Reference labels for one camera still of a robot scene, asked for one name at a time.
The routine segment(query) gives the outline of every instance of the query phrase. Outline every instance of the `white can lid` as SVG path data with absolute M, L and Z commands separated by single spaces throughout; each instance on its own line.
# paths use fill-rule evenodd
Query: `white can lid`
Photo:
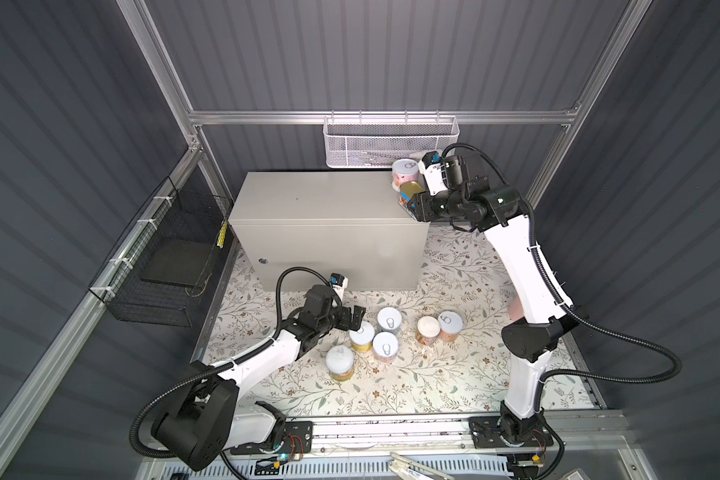
M 413 175 L 418 172 L 418 162 L 411 158 L 401 158 L 392 164 L 392 171 L 400 175 Z
M 358 345 L 367 345 L 373 341 L 376 331 L 373 325 L 365 320 L 360 322 L 360 328 L 357 331 L 349 331 L 349 339 Z
M 390 332 L 381 332 L 373 339 L 373 351 L 379 356 L 396 355 L 399 348 L 398 338 Z
M 446 333 L 459 333 L 464 328 L 464 319 L 461 318 L 461 315 L 450 310 L 442 312 L 438 316 L 438 321 L 440 322 L 440 328 Z
M 378 324 L 389 330 L 394 330 L 403 324 L 403 316 L 400 314 L 400 310 L 391 306 L 382 308 L 378 312 L 377 318 Z
M 336 345 L 326 354 L 328 370 L 336 375 L 348 372 L 355 364 L 355 354 L 344 345 Z
M 423 316 L 418 319 L 416 328 L 423 336 L 430 338 L 437 336 L 440 333 L 440 323 L 438 322 L 438 319 L 433 316 Z

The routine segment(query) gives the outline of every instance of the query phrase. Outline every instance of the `gray metal cabinet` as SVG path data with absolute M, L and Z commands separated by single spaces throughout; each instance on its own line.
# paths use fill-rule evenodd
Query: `gray metal cabinet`
M 290 266 L 349 278 L 350 290 L 415 290 L 429 224 L 398 204 L 388 171 L 251 172 L 230 225 L 264 289 Z M 294 272 L 284 291 L 314 285 Z

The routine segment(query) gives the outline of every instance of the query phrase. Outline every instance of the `white wire basket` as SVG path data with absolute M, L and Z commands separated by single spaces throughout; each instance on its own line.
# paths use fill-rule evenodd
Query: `white wire basket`
M 441 150 L 456 142 L 459 134 L 456 117 L 396 123 L 365 119 L 347 123 L 326 117 L 322 132 L 330 168 L 391 168 L 395 160 L 413 153 Z

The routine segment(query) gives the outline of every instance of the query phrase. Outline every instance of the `floral pattern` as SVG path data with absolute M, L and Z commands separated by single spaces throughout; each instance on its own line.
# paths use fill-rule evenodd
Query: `floral pattern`
M 355 353 L 355 374 L 336 382 L 328 376 L 326 353 L 334 345 L 350 343 L 346 332 L 335 330 L 300 360 L 261 381 L 249 397 L 290 416 L 497 410 L 506 395 L 510 360 L 500 332 L 509 323 L 507 305 L 515 295 L 504 265 L 483 235 L 431 226 L 418 290 L 345 293 L 345 304 L 366 307 L 365 319 L 371 323 L 385 306 L 402 312 L 400 351 L 392 363 L 377 361 L 372 352 Z M 303 292 L 283 293 L 283 311 L 301 306 L 304 297 Z M 266 338 L 275 319 L 274 298 L 240 252 L 205 361 L 233 356 Z M 432 346 L 418 343 L 415 321 L 443 310 L 460 312 L 465 319 L 459 338 Z M 562 342 L 551 368 L 573 368 Z M 570 376 L 547 381 L 542 406 L 593 408 L 581 380 Z

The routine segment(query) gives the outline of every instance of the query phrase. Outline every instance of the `gray wall panel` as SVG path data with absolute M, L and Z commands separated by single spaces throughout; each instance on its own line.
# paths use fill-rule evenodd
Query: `gray wall panel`
M 203 130 L 233 194 L 250 171 L 328 169 L 319 125 L 207 125 Z M 527 192 L 559 132 L 557 125 L 466 125 L 459 140 L 479 146 Z
M 626 1 L 147 5 L 197 110 L 545 110 L 573 106 Z
M 654 2 L 538 216 L 550 264 L 594 321 L 683 360 L 661 384 L 601 383 L 608 405 L 660 478 L 720 476 L 720 2 Z M 575 335 L 596 372 L 666 365 Z
M 0 414 L 185 150 L 115 2 L 0 2 Z M 105 316 L 3 478 L 131 478 L 199 328 Z

